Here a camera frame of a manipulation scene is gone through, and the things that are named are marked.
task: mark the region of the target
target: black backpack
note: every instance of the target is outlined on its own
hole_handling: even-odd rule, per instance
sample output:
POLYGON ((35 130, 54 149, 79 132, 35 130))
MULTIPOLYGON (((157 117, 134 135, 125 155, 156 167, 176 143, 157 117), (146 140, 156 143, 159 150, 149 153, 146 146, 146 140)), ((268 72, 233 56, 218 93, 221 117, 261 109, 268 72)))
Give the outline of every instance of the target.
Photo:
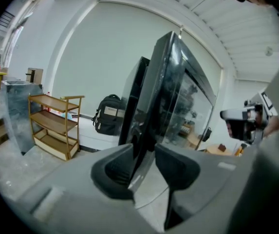
POLYGON ((114 135, 120 104, 121 99, 117 95, 109 95, 100 102, 96 115, 92 119, 98 133, 114 135))

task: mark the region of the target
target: gray floor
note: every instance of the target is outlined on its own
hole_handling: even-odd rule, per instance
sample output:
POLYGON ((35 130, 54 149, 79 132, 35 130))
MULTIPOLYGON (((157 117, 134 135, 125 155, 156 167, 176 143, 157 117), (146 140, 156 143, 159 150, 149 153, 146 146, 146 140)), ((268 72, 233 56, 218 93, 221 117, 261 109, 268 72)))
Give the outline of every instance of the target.
MULTIPOLYGON (((81 151, 74 158, 90 153, 81 151)), ((37 146, 24 156, 10 140, 0 146, 0 193, 17 200, 27 189, 65 161, 58 159, 37 146)))

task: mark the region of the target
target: backpack label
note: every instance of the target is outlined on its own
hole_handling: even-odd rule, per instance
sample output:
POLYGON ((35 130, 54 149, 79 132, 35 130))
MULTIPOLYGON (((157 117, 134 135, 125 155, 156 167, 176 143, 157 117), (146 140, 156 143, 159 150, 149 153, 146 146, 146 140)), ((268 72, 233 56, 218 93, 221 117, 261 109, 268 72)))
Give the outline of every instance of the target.
POLYGON ((115 109, 115 108, 112 108, 112 107, 105 107, 104 114, 116 116, 116 111, 117 111, 117 109, 115 109))

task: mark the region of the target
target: white ceiling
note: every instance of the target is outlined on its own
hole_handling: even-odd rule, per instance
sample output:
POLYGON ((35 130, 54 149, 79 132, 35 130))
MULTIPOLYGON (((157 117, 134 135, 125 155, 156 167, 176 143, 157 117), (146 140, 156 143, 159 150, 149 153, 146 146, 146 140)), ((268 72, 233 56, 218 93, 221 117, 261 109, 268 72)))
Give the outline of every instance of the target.
POLYGON ((279 69, 279 16, 272 7, 236 0, 175 0, 218 37, 238 79, 270 81, 279 69), (267 48, 273 50, 266 56, 267 48))

